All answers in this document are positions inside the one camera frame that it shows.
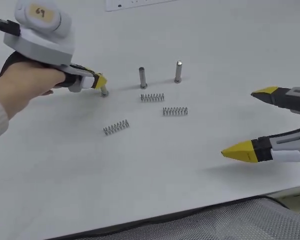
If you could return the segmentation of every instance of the handwritten number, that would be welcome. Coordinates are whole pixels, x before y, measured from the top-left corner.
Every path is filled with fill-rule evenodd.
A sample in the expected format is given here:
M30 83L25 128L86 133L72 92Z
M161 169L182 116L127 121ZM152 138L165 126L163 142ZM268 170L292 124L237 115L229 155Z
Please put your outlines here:
M37 8L37 9L35 10L35 13L36 13L36 14L41 14L41 17L44 18L44 17L45 17L46 11L43 10L43 9Z

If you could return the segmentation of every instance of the gray gripper body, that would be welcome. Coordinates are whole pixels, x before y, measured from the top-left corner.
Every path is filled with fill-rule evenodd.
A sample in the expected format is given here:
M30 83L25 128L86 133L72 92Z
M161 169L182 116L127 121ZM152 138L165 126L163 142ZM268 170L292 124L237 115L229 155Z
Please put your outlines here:
M269 140L274 151L300 150L300 128L269 136Z

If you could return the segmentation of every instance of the black strap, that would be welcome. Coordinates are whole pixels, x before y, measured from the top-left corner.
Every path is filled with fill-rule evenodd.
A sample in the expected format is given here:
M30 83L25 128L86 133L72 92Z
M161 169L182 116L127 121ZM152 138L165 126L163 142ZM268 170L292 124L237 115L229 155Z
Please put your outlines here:
M5 71L8 69L8 67L10 67L12 64L21 63L21 62L37 62L37 63L40 63L44 68L50 67L49 64L34 61L34 60L20 54L19 52L15 51L5 61L4 65L1 69L1 72L0 72L0 77L5 73ZM77 78L78 78L77 75L73 75L73 74L69 74L69 73L65 72L64 82L61 82L61 83L57 84L56 86L61 87L61 88L68 88L68 87L72 86L73 84L75 84Z

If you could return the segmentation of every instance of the label sticker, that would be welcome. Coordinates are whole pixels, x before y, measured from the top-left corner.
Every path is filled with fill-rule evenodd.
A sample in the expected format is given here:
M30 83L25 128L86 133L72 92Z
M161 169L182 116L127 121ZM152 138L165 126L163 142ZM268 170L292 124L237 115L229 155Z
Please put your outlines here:
M38 4L31 4L28 13L31 17L42 20L47 24L51 23L55 17L55 11Z

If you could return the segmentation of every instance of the wrist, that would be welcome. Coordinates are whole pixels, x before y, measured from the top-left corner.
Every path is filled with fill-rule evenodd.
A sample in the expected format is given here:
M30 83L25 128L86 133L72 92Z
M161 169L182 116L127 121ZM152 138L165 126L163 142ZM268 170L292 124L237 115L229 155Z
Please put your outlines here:
M0 78L0 103L5 109L8 119L27 106L30 99L19 91L19 87L13 81Z

